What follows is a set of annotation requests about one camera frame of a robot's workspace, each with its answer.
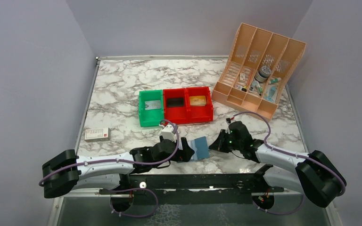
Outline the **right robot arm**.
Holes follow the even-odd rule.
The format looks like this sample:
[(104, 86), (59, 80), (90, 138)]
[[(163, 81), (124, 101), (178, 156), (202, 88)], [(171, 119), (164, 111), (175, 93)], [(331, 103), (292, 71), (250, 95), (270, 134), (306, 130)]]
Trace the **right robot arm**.
[(223, 153), (239, 151), (244, 159), (269, 164), (266, 171), (253, 179), (254, 188), (260, 192), (282, 187), (300, 192), (313, 204), (325, 208), (346, 190), (345, 178), (323, 152), (292, 152), (254, 139), (241, 121), (222, 129), (209, 149)]

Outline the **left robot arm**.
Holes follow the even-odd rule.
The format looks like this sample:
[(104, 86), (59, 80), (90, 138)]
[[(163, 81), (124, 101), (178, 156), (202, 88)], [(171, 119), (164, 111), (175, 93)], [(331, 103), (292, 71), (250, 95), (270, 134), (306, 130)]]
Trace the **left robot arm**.
[(197, 148), (184, 137), (179, 142), (161, 138), (154, 146), (104, 157), (78, 156), (74, 149), (68, 149), (42, 165), (39, 185), (47, 199), (80, 188), (114, 189), (121, 194), (129, 189), (129, 180), (123, 175), (159, 169), (165, 162), (189, 162), (196, 152)]

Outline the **blue leather card holder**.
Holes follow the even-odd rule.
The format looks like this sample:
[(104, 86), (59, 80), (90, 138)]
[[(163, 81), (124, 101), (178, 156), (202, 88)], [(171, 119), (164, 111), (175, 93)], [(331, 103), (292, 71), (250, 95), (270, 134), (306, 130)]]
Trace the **blue leather card holder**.
[(194, 151), (190, 161), (199, 161), (209, 158), (209, 148), (206, 137), (195, 138), (189, 141), (188, 144)]

